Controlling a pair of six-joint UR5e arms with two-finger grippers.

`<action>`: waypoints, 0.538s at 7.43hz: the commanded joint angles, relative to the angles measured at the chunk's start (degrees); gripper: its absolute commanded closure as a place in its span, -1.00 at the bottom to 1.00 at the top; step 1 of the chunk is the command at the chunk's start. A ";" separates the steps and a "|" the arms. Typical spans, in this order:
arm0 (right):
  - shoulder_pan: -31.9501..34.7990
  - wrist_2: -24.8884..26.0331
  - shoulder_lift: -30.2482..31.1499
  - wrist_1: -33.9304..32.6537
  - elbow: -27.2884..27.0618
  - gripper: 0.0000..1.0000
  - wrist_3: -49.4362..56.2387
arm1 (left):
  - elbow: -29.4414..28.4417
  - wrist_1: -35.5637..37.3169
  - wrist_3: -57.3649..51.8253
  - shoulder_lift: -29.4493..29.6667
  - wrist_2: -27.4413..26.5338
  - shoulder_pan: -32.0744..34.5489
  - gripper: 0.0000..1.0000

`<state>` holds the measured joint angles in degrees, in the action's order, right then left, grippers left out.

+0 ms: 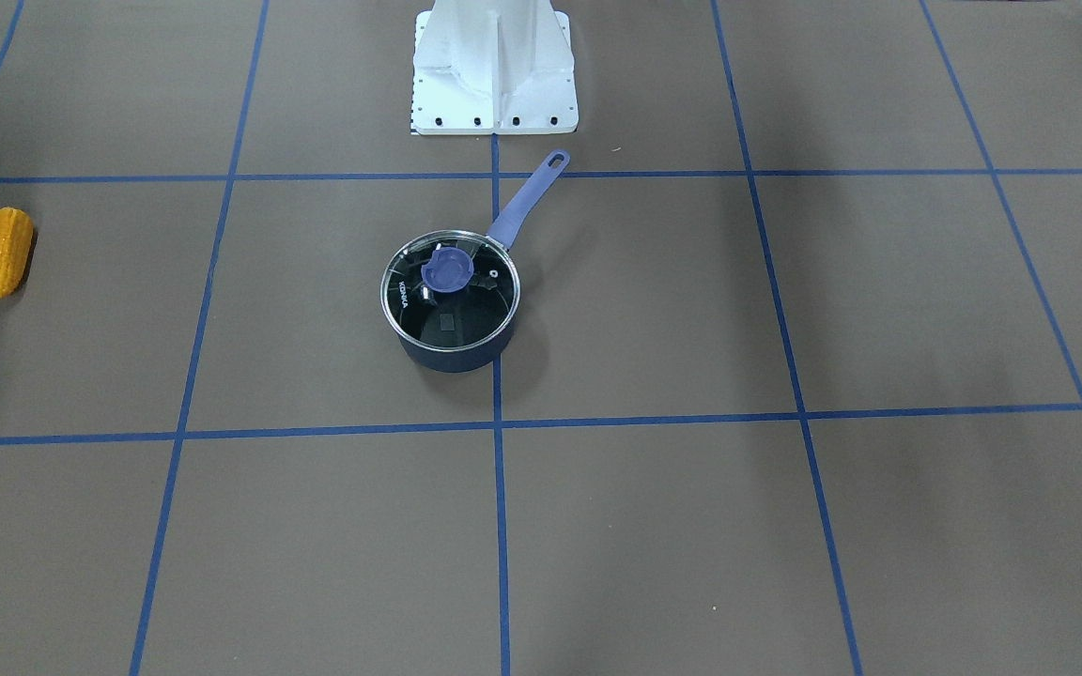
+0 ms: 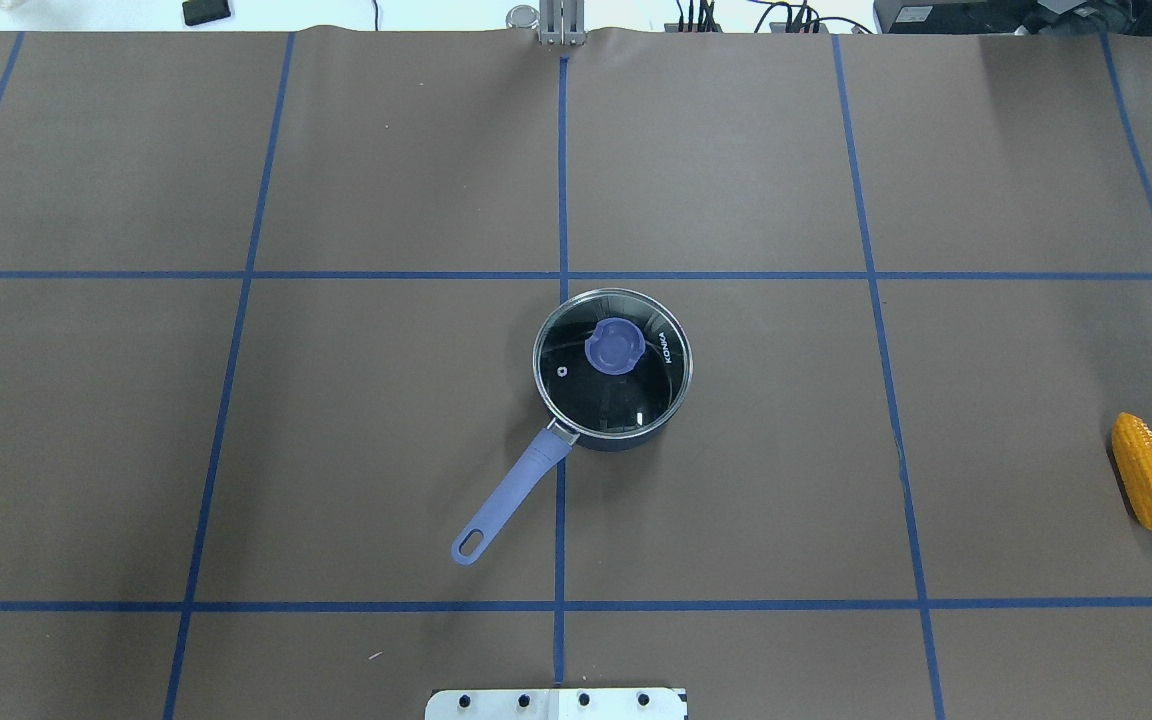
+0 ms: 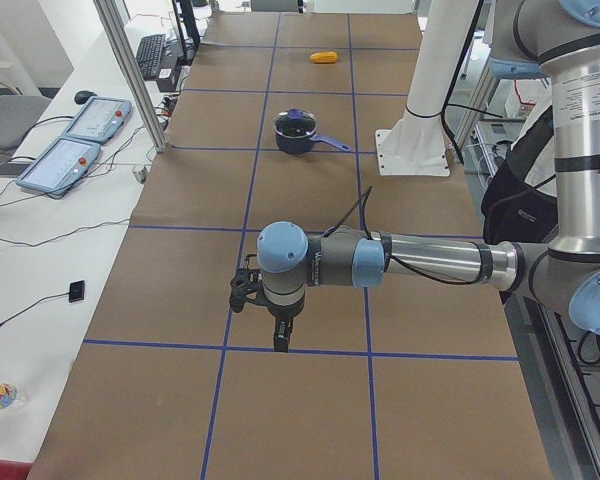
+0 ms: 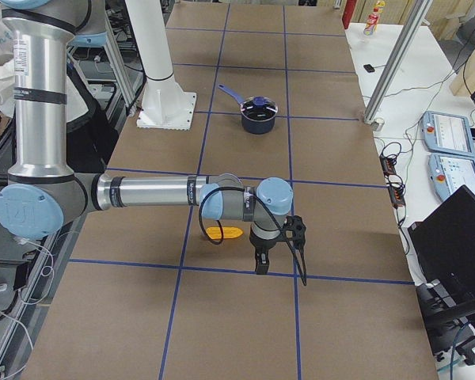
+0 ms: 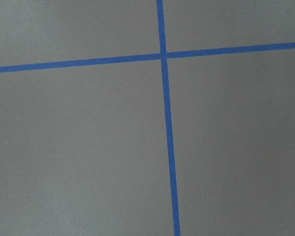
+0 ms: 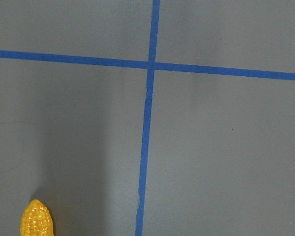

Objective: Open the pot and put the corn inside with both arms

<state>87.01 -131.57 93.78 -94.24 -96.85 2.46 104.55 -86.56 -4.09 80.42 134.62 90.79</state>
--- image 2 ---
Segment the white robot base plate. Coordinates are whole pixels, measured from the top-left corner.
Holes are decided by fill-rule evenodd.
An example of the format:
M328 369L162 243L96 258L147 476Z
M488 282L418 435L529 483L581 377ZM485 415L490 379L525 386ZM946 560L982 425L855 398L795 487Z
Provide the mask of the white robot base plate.
M684 689L667 687L448 689L425 719L687 719Z

